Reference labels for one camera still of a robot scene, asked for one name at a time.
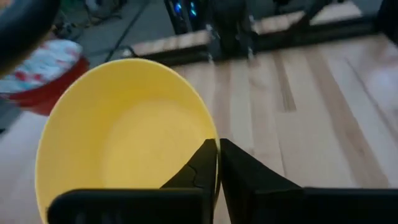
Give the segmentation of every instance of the cable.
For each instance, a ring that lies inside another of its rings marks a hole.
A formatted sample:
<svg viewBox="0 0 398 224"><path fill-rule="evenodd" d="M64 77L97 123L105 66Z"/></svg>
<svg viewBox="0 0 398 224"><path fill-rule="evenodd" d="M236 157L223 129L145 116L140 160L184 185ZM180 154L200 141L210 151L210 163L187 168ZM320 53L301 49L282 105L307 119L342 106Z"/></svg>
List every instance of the cable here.
<svg viewBox="0 0 398 224"><path fill-rule="evenodd" d="M126 35L128 34L128 32L130 31L131 27L137 22L138 18L141 16L141 14L144 12L144 10L146 9L146 7L149 5L150 0L146 1L140 8L140 10L138 11L138 13L136 14L136 16L134 16L134 18L132 18L131 22L129 23L129 25L126 27L126 29L124 30L124 32L122 33L122 35L120 36L119 40L116 42L116 45L114 46L114 48L112 49L112 51L110 51L110 53L108 54L108 56L106 57L104 63L108 62L111 57L113 56L114 52L119 48L121 42L123 41L123 39L126 37Z"/></svg>

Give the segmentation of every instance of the wooden surface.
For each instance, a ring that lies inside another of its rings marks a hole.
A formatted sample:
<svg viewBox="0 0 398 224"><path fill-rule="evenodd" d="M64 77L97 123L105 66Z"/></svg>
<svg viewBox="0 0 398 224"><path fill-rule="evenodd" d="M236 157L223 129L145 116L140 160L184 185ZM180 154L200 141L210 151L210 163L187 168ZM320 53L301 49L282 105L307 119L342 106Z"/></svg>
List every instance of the wooden surface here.
<svg viewBox="0 0 398 224"><path fill-rule="evenodd" d="M252 28L258 34L283 31L301 19L303 15L304 12L293 12L265 18L255 22ZM342 4L331 4L323 8L322 11L311 20L310 25L347 20L356 17L361 17L361 12L352 2L346 1Z"/></svg>
<svg viewBox="0 0 398 224"><path fill-rule="evenodd" d="M398 50L384 36L174 69L222 138L293 182L398 187ZM40 222L34 161L45 120L24 113L0 137L0 223ZM229 223L223 194L215 223Z"/></svg>
<svg viewBox="0 0 398 224"><path fill-rule="evenodd" d="M177 35L153 42L143 42L133 45L133 49L138 55L154 54L174 49L184 49L187 47L207 44L209 36L207 31L201 30L188 34Z"/></svg>

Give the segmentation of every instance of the black object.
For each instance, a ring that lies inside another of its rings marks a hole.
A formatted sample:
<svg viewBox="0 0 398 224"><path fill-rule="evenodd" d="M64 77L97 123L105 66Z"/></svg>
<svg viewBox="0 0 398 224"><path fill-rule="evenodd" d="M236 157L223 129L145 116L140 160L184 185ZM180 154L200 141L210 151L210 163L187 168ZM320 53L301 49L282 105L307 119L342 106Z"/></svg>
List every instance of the black object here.
<svg viewBox="0 0 398 224"><path fill-rule="evenodd" d="M232 224L397 223L398 190L302 188L228 139L221 175ZM217 149L206 140L158 190L73 190L57 197L50 224L213 223Z"/></svg>
<svg viewBox="0 0 398 224"><path fill-rule="evenodd" d="M231 224L397 223L398 190L301 188L221 139Z"/></svg>
<svg viewBox="0 0 398 224"><path fill-rule="evenodd" d="M273 0L273 2L275 4L274 14L279 15L283 14L282 6L286 6L291 0Z"/></svg>
<svg viewBox="0 0 398 224"><path fill-rule="evenodd" d="M175 66L206 60L222 61L237 57L250 57L261 51L319 44L379 32L386 34L393 42L398 43L398 25L395 23L398 19L398 2L395 0L383 0L380 10L374 14L311 26L310 20L333 0L312 1L313 3L304 11L305 15L301 20L292 24L287 30L262 35L251 30L250 25L254 21L249 9L244 7L245 1L232 1L231 15L228 15L227 11L219 10L217 5L222 5L222 2L216 1L215 5L210 2L207 24L210 42L207 45L139 55L139 57ZM188 57L184 57L186 52L189 52Z"/></svg>
<svg viewBox="0 0 398 224"><path fill-rule="evenodd" d="M188 163L157 190L72 190L52 202L47 220L50 224L211 224L217 198L217 155L215 140L206 140Z"/></svg>
<svg viewBox="0 0 398 224"><path fill-rule="evenodd" d="M208 0L164 0L164 4L175 34L205 28Z"/></svg>
<svg viewBox="0 0 398 224"><path fill-rule="evenodd" d="M381 4L377 27L385 33L391 41L398 44L398 1L384 0Z"/></svg>
<svg viewBox="0 0 398 224"><path fill-rule="evenodd" d="M0 14L0 70L35 47L51 29L60 0L13 0Z"/></svg>

